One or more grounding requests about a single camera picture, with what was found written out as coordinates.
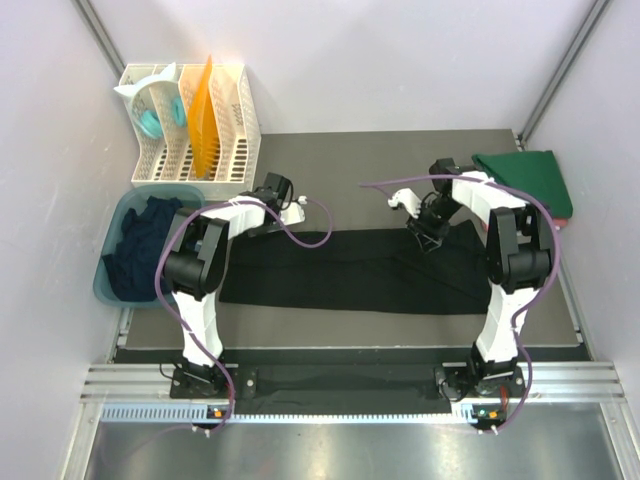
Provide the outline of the black t shirt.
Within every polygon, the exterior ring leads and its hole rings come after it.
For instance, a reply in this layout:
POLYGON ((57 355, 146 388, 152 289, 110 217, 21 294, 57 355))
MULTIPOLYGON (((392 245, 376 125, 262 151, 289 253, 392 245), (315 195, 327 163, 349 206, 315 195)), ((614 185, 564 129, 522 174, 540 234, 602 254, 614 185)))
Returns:
POLYGON ((395 314, 480 315, 491 287, 484 245, 471 221, 423 252, 406 229, 337 231, 234 239, 221 301, 280 308, 395 314))

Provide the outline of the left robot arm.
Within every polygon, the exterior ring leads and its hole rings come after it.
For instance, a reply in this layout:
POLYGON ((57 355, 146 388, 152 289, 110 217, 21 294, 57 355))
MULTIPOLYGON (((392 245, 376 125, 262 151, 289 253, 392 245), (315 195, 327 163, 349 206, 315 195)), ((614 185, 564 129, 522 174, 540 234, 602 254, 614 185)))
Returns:
POLYGON ((165 241, 169 253, 161 279, 189 326, 183 329, 183 359, 176 363, 172 397, 192 393, 207 398, 224 391, 227 374, 210 357, 223 352, 215 293, 224 278, 228 244, 247 232, 275 231, 276 220, 264 208, 280 214, 292 201, 292 182, 268 173, 261 186, 232 198, 226 207, 198 216, 193 215, 193 208, 182 207, 174 214, 165 241))

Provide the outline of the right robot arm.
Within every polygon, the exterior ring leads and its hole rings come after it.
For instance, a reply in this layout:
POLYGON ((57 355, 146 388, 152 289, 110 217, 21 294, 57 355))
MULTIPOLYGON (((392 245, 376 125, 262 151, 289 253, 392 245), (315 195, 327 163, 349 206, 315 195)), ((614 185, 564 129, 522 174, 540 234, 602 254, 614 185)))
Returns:
POLYGON ((462 168, 450 158, 439 159, 429 173, 433 192, 418 197, 409 188, 401 189, 388 204, 407 212, 407 226, 425 252, 442 245, 450 219, 460 208, 485 224, 491 286, 486 320, 465 366, 445 373, 441 391, 455 401, 470 393, 491 395, 522 378, 517 339, 528 304, 552 272, 553 233, 535 205, 499 188, 475 167, 462 168))

